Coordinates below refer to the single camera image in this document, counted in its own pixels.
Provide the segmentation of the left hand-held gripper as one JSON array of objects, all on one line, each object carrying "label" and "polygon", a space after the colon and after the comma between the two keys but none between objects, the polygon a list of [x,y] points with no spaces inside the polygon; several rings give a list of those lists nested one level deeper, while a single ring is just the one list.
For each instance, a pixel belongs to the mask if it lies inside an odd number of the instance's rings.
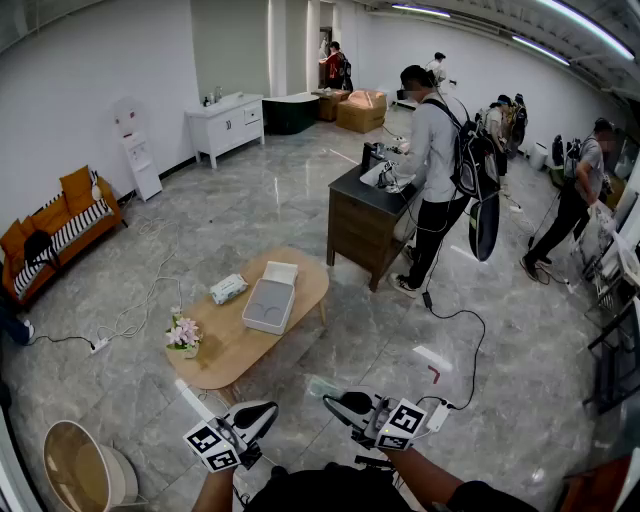
[{"label": "left hand-held gripper", "polygon": [[238,466],[250,469],[262,457],[256,441],[264,437],[278,414],[279,407],[273,401],[237,403],[229,409],[227,422],[216,416],[209,422],[201,421],[183,435],[183,440],[210,473]]}]

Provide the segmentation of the clear plastic snack packet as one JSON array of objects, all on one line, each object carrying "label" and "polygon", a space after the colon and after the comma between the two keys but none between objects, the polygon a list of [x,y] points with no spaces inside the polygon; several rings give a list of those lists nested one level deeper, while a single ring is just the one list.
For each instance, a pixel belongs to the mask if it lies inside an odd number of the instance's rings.
[{"label": "clear plastic snack packet", "polygon": [[322,399],[325,395],[339,397],[344,387],[333,380],[318,375],[309,375],[306,394],[312,398]]}]

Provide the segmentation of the white rectangular tray box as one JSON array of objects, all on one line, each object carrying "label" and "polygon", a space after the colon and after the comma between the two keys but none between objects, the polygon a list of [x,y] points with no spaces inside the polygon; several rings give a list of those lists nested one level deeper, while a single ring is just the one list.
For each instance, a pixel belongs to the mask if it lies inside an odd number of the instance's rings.
[{"label": "white rectangular tray box", "polygon": [[292,284],[260,278],[244,308],[246,327],[273,335],[283,335],[295,301]]}]

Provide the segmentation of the person's left forearm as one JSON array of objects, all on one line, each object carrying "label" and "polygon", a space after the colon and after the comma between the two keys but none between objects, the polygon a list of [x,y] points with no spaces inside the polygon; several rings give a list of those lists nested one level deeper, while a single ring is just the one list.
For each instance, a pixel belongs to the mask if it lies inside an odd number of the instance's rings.
[{"label": "person's left forearm", "polygon": [[209,473],[205,478],[192,512],[232,512],[235,469]]}]

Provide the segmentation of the person's right forearm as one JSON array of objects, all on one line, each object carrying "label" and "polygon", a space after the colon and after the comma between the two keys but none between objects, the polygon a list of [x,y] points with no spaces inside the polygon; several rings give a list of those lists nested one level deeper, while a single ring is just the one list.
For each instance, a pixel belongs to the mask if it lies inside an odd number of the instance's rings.
[{"label": "person's right forearm", "polygon": [[400,477],[420,505],[431,511],[434,504],[446,505],[463,481],[432,463],[414,448],[406,451],[383,449]]}]

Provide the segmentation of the large cardboard box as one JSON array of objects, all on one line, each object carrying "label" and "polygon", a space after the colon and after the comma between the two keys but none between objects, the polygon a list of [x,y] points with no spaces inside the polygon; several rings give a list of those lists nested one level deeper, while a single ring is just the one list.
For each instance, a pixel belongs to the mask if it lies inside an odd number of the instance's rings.
[{"label": "large cardboard box", "polygon": [[365,134],[385,122],[387,97],[375,90],[355,90],[337,106],[336,126]]}]

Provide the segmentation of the oval wooden coffee table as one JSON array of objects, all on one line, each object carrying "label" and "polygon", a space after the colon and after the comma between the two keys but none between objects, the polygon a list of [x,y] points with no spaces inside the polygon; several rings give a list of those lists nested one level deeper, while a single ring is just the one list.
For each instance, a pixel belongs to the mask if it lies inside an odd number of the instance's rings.
[{"label": "oval wooden coffee table", "polygon": [[[242,320],[244,308],[268,261],[298,265],[295,301],[283,335],[250,329]],[[292,247],[279,247],[254,259],[241,271],[248,289],[223,305],[207,297],[187,310],[203,334],[198,354],[184,359],[178,352],[166,355],[177,375],[187,384],[205,390],[229,391],[232,385],[314,308],[324,308],[329,278],[316,259]]]}]

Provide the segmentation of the person's black clothing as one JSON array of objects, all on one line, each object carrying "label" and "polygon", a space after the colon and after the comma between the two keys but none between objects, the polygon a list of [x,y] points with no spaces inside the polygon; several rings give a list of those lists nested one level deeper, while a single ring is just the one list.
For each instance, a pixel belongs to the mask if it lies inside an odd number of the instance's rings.
[{"label": "person's black clothing", "polygon": [[[428,512],[538,512],[526,502],[481,481],[464,482]],[[329,463],[320,470],[272,476],[245,512],[416,512],[393,485],[391,473]]]}]

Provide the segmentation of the pink flowers in pot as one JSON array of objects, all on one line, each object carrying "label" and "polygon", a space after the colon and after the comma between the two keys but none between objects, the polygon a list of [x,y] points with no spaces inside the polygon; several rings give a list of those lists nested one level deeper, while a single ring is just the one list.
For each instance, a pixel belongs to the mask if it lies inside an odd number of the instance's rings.
[{"label": "pink flowers in pot", "polygon": [[197,356],[202,334],[196,321],[186,317],[179,307],[171,309],[171,327],[166,330],[166,348],[178,352],[184,359]]}]

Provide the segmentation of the orange sofa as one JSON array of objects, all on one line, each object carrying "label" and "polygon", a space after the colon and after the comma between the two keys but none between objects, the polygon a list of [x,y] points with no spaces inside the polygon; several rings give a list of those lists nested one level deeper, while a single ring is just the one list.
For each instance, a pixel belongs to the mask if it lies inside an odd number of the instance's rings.
[{"label": "orange sofa", "polygon": [[0,235],[0,285],[18,306],[28,305],[76,256],[126,223],[110,184],[90,167],[62,177],[60,185],[59,194]]}]

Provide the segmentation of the black white striped blanket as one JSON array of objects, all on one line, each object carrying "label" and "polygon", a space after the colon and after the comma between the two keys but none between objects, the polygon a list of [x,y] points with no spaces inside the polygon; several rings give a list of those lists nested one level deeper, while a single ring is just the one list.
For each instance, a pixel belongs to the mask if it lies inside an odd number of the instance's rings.
[{"label": "black white striped blanket", "polygon": [[[107,202],[104,199],[100,199],[92,204],[86,211],[73,217],[51,236],[58,256],[61,257],[63,250],[66,250],[103,218],[113,215],[114,212],[108,206]],[[45,266],[46,265],[37,265],[30,267],[25,264],[24,268],[14,278],[14,290],[20,300],[25,297],[27,290],[33,285],[36,277]]]}]

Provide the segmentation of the white water dispenser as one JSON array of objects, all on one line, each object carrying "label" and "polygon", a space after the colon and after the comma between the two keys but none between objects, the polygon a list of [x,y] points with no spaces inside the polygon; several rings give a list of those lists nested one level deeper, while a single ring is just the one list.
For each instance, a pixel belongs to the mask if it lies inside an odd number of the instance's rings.
[{"label": "white water dispenser", "polygon": [[136,194],[146,202],[162,192],[162,185],[139,109],[132,97],[123,97],[115,102],[114,123],[132,172]]}]

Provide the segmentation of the white vanity cabinet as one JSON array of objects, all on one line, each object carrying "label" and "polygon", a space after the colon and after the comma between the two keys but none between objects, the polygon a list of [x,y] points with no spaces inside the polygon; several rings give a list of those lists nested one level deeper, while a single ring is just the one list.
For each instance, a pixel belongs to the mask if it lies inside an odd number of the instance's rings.
[{"label": "white vanity cabinet", "polygon": [[263,96],[234,93],[210,106],[197,106],[185,111],[196,162],[203,154],[217,169],[217,158],[244,144],[258,140],[265,144]]}]

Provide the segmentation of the dark green bathtub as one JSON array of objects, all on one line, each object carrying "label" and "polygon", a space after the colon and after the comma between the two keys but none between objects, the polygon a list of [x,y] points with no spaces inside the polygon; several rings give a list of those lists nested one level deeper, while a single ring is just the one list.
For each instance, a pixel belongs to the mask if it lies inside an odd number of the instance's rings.
[{"label": "dark green bathtub", "polygon": [[318,115],[319,97],[309,92],[262,100],[266,132],[293,135],[312,126]]}]

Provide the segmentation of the ceiling light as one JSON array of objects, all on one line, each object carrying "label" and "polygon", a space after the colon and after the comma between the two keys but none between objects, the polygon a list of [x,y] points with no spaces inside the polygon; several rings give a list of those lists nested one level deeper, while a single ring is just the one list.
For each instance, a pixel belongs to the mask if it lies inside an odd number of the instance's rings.
[{"label": "ceiling light", "polygon": [[432,16],[437,18],[449,19],[451,17],[451,15],[448,12],[437,10],[434,8],[429,8],[429,7],[412,6],[412,5],[405,5],[405,4],[393,4],[392,8],[399,11],[417,13],[420,15]]},{"label": "ceiling light", "polygon": [[624,60],[633,61],[636,56],[635,53],[628,48],[621,40],[612,35],[608,30],[603,28],[600,24],[592,21],[586,15],[582,14],[578,10],[570,7],[568,4],[561,2],[560,0],[535,0],[542,6],[551,9],[556,14],[562,15],[568,18],[582,29],[588,31],[591,35],[595,36],[598,40],[605,44],[606,47],[613,50],[616,54],[622,57]]},{"label": "ceiling light", "polygon": [[559,54],[557,54],[557,53],[555,53],[555,52],[553,52],[553,51],[551,51],[551,50],[539,45],[538,43],[535,43],[535,42],[533,42],[533,41],[531,41],[529,39],[526,39],[526,38],[523,38],[523,37],[517,36],[517,35],[512,35],[511,39],[514,42],[516,42],[518,44],[521,44],[521,45],[523,45],[523,46],[525,46],[525,47],[527,47],[527,48],[529,48],[529,49],[531,49],[531,50],[533,50],[535,52],[538,52],[538,53],[540,53],[540,54],[552,59],[553,61],[555,61],[555,62],[557,62],[557,63],[559,63],[561,65],[564,65],[564,66],[567,66],[567,67],[570,66],[570,62],[566,58],[564,58],[564,57],[560,56]]}]

